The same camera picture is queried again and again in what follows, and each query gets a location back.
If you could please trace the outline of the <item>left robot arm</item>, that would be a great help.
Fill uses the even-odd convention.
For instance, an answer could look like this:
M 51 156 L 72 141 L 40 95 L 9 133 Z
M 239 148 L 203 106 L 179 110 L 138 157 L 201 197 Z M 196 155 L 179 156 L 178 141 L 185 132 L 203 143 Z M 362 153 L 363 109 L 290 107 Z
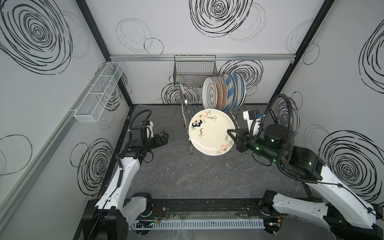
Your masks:
M 117 155 L 119 167 L 103 196 L 97 202 L 89 201 L 84 210 L 81 224 L 85 240 L 126 240 L 136 218 L 150 210 L 150 195 L 140 194 L 125 203 L 126 195 L 146 155 L 165 146 L 169 134 L 154 134 L 152 125 L 138 130 L 139 138 L 130 138 Z

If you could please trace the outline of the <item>orange sunburst plate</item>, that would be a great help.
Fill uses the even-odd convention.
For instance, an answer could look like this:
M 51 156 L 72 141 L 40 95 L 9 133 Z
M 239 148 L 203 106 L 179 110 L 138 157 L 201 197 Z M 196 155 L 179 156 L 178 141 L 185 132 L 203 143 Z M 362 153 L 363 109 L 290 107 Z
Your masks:
M 213 76 L 213 79 L 214 79 L 216 89 L 217 89 L 216 109 L 221 111 L 223 109 L 223 100 L 224 100 L 223 99 L 223 87 L 222 87 L 222 84 L 221 84 L 220 79 L 218 77 Z
M 219 110 L 223 111 L 227 102 L 227 84 L 222 76 L 219 75 L 218 78 L 221 84 L 221 105 Z

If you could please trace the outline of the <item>white plate red characters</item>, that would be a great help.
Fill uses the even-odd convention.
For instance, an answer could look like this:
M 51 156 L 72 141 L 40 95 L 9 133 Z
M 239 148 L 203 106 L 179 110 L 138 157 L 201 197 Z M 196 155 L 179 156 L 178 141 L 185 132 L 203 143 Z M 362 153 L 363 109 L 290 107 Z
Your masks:
M 233 104 L 232 110 L 235 110 L 235 108 L 237 107 L 237 104 L 238 104 L 238 96 L 239 96 L 238 90 L 240 89 L 240 87 L 239 87 L 238 74 L 236 72 L 234 72 L 234 73 L 232 73 L 232 77 L 235 81 L 235 83 L 234 83 L 234 104 Z

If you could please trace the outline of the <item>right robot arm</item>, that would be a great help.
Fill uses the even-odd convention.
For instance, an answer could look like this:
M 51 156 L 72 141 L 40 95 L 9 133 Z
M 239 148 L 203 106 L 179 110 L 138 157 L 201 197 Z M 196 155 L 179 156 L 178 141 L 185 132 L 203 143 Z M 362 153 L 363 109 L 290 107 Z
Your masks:
M 377 224 L 384 210 L 369 204 L 342 183 L 313 151 L 294 145 L 293 131 L 280 124 L 267 126 L 264 137 L 254 127 L 227 131 L 239 152 L 252 151 L 276 164 L 286 177 L 301 182 L 321 195 L 321 202 L 289 198 L 265 191 L 259 206 L 266 216 L 289 214 L 329 229 L 342 240 L 382 240 Z

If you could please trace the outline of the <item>white plate green clover outline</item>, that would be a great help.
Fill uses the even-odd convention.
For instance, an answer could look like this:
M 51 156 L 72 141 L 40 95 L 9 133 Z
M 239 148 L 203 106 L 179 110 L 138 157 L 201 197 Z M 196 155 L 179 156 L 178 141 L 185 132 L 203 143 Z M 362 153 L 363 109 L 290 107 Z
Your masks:
M 215 109 L 217 104 L 217 88 L 214 79 L 205 78 L 202 88 L 202 101 L 205 109 Z

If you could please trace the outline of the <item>blue white striped plate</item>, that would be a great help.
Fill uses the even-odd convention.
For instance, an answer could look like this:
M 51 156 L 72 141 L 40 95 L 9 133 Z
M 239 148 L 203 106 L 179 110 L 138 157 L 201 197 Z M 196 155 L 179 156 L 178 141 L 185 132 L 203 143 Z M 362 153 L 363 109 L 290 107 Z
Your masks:
M 235 105 L 234 105 L 234 109 L 237 109 L 242 102 L 245 87 L 244 87 L 243 78 L 239 73 L 234 72 L 233 76 L 235 77 L 235 80 L 237 81 L 237 99 L 236 99 Z

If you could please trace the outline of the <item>green red rimmed white plate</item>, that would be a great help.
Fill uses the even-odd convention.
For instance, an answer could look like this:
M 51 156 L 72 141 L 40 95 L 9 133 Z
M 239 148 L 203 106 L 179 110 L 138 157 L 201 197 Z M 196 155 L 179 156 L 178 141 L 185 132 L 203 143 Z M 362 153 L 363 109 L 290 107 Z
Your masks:
M 242 84 L 243 84 L 243 96 L 242 96 L 243 98 L 242 98 L 241 105 L 244 103 L 246 98 L 246 83 L 243 77 L 242 77 Z

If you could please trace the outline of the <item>cream floral plate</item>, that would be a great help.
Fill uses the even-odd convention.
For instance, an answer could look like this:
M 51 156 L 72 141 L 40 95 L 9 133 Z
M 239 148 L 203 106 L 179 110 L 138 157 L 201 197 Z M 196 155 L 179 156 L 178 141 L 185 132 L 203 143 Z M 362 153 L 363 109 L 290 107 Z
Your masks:
M 226 113 L 216 109 L 202 110 L 188 124 L 189 140 L 205 155 L 224 155 L 231 150 L 228 149 L 228 129 L 235 129 L 235 125 Z

